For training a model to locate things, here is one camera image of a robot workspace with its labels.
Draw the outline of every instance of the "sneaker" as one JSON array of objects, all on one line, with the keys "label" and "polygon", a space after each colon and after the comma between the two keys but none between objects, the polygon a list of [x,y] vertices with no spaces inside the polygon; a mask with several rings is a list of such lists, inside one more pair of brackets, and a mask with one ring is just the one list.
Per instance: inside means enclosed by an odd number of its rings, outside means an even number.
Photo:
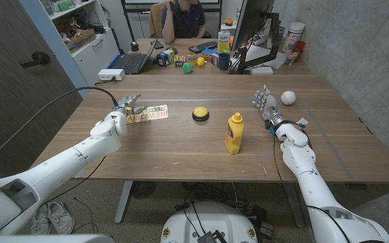
[{"label": "sneaker", "polygon": [[49,223],[49,218],[47,217],[47,205],[41,205],[35,217],[32,218],[32,235],[43,235],[51,233],[51,225]]},{"label": "sneaker", "polygon": [[74,218],[70,215],[62,202],[47,204],[47,214],[58,234],[70,234],[74,229]]}]

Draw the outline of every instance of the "blue mug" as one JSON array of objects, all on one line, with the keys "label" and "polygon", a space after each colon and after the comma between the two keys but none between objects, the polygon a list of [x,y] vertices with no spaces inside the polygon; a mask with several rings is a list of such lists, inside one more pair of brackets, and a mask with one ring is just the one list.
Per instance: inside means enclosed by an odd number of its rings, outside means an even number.
[{"label": "blue mug", "polygon": [[227,70],[232,65],[232,61],[230,61],[229,53],[220,53],[219,54],[219,69]]}]

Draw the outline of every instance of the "wooden table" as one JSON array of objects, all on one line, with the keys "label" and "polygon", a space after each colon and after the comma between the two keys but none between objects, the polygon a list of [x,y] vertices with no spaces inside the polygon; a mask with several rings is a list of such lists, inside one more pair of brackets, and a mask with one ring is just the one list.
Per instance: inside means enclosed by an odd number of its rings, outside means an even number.
[{"label": "wooden table", "polygon": [[[138,40],[139,51],[146,52],[150,41]],[[197,41],[176,40],[172,46],[185,50]],[[166,119],[128,124],[128,135],[121,139],[121,149],[108,155],[91,176],[125,180],[116,223],[123,219],[134,180],[279,182],[273,136],[263,127],[259,110],[251,104],[256,90],[261,90],[264,84],[279,99],[285,90],[296,93],[295,104],[280,105],[282,113],[286,119],[298,121],[303,117],[309,121],[306,131],[317,155],[317,168],[326,182],[389,184],[387,150],[325,78],[313,76],[303,62],[274,70],[274,74],[281,75],[237,76],[213,75],[227,72],[211,64],[183,74],[177,67],[158,67],[151,61],[143,74],[99,85],[116,99],[141,93],[136,105],[167,105],[169,113]],[[111,111],[111,106],[105,93],[92,90],[33,166],[88,137],[90,129]],[[205,123],[192,119],[192,110],[198,106],[209,110],[210,118]],[[244,119],[244,134],[240,153],[230,155],[224,139],[228,118],[236,112]],[[276,142],[280,174],[283,180],[295,182],[296,178],[283,163],[280,143]],[[95,161],[88,165],[80,177],[88,176],[97,164]],[[288,193],[295,193],[294,187]],[[296,224],[303,226],[302,218],[298,218],[302,213],[294,211],[300,210],[299,205],[291,209]]]},{"label": "wooden table", "polygon": [[[151,47],[151,41],[155,39],[141,38],[137,40],[139,44],[138,51],[130,51],[129,53],[147,53]],[[162,51],[165,51],[167,47],[175,47],[178,50],[179,55],[185,55],[190,52],[189,47],[205,43],[208,41],[213,41],[217,39],[176,39],[174,42],[167,44],[163,39],[159,39],[159,42],[163,44],[164,48],[154,49],[153,54],[149,57],[148,62],[142,68],[140,74],[143,75],[166,75],[166,74],[184,74],[182,67],[175,67],[175,65],[169,65],[166,67],[159,67],[158,65],[153,65],[153,60],[157,54]],[[282,65],[279,69],[273,68],[274,75],[311,75],[309,68],[302,62],[296,62],[292,65]],[[222,71],[218,67],[215,67],[213,64],[208,63],[202,67],[195,65],[193,66],[193,71],[190,75],[220,75],[228,74],[228,71]]]}]

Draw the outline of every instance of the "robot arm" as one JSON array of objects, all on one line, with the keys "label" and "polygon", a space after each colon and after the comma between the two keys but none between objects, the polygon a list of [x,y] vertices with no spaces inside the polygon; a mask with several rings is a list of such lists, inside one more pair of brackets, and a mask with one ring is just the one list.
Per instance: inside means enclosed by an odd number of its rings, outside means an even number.
[{"label": "robot arm", "polygon": [[313,206],[307,209],[316,242],[345,243],[348,240],[330,216],[314,207],[329,213],[343,229],[349,242],[389,240],[388,233],[381,225],[352,213],[337,202],[316,168],[316,155],[308,145],[307,136],[295,127],[293,121],[284,119],[268,87],[264,86],[264,91],[257,91],[253,104],[261,111],[272,134],[283,142],[280,145],[283,161],[296,176],[305,204]]},{"label": "robot arm", "polygon": [[[40,165],[0,179],[0,235],[16,233],[35,214],[54,190],[96,159],[121,147],[120,136],[127,134],[127,115],[141,113],[133,107],[140,94],[118,101],[103,121],[97,122],[90,137]],[[5,191],[15,188],[17,192]]]}]

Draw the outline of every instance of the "laptop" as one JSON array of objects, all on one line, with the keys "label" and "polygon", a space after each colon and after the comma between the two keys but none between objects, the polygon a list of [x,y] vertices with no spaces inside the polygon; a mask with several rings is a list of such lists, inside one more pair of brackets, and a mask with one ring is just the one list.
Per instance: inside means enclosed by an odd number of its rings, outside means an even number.
[{"label": "laptop", "polygon": [[154,51],[155,43],[157,43],[157,38],[147,54],[125,54],[121,55],[112,68],[114,69],[123,69],[126,74],[139,74],[143,65],[147,62],[148,58]]}]

